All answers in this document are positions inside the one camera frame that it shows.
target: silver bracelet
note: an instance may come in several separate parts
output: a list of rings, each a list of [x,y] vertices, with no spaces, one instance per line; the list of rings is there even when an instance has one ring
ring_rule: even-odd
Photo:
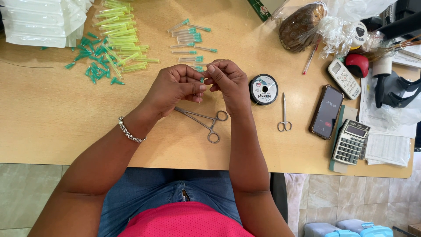
[[[124,126],[124,124],[123,124],[123,116],[121,116],[121,117],[119,117],[118,118],[118,124],[120,125],[120,128],[121,128],[121,130],[123,130],[123,133],[130,139],[130,140],[133,140],[133,141],[135,141],[135,142],[137,142],[137,143],[142,143],[143,141],[145,141],[148,137],[145,137],[144,139],[139,139],[139,138],[136,138],[136,137],[134,137],[134,136],[132,136],[130,133],[129,133],[129,131],[127,131],[127,128],[126,128],[126,126]]]

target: wooden table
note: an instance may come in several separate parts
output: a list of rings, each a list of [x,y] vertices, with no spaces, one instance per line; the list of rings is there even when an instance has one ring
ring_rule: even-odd
[[[250,80],[261,73],[270,74],[278,83],[280,95],[285,93],[287,119],[293,123],[290,132],[276,128],[283,120],[281,97],[269,106],[253,106],[269,171],[339,175],[328,169],[333,140],[325,141],[308,131],[322,86],[337,87],[325,71],[330,60],[318,60],[316,54],[308,74],[302,75],[311,50],[295,54],[283,49],[273,22],[263,24],[246,0],[150,0],[134,2],[133,6],[139,39],[150,45],[147,56],[159,58],[161,63],[124,74],[124,86],[110,86],[106,78],[93,85],[84,75],[90,59],[65,69],[64,65],[78,54],[70,48],[40,51],[39,47],[13,45],[0,39],[0,162],[71,164],[107,133],[119,116],[142,101],[161,68],[178,63],[179,55],[171,54],[169,48],[175,40],[166,30],[190,18],[194,24],[212,28],[211,32],[202,32],[202,45],[217,48],[218,53],[199,51],[205,62],[231,59]],[[87,14],[85,32],[99,35],[90,26],[97,22],[93,14],[99,9],[102,7],[96,1]],[[418,70],[409,67],[394,68],[408,79],[419,76]],[[225,110],[220,92],[207,91],[203,99],[200,105],[183,101],[179,107],[209,116]],[[344,104],[359,108],[359,101],[345,99]],[[174,111],[156,124],[130,166],[226,170],[230,122],[216,123],[221,141],[212,144],[207,140],[206,128]],[[405,169],[359,162],[349,166],[346,175],[407,178],[411,172],[412,160]]]

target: woman's right hand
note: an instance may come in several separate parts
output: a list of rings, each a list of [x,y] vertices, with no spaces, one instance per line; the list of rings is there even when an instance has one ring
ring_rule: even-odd
[[[204,83],[211,92],[221,91],[226,110],[232,117],[251,114],[247,75],[231,60],[218,59],[207,65]]]

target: blue jeans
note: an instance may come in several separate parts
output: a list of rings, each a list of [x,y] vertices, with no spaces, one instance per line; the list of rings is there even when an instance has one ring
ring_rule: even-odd
[[[185,201],[204,203],[241,224],[228,171],[129,167],[105,197],[98,237],[117,236],[142,211]]]

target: hand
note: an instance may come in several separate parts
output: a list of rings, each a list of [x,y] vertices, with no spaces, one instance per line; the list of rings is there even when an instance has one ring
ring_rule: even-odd
[[[147,107],[158,119],[167,116],[180,100],[201,102],[206,86],[201,73],[187,65],[174,65],[159,71],[140,106]]]
[[[221,91],[226,110],[231,117],[251,113],[247,75],[231,60],[215,60],[207,65],[204,81],[213,84],[211,92]]]

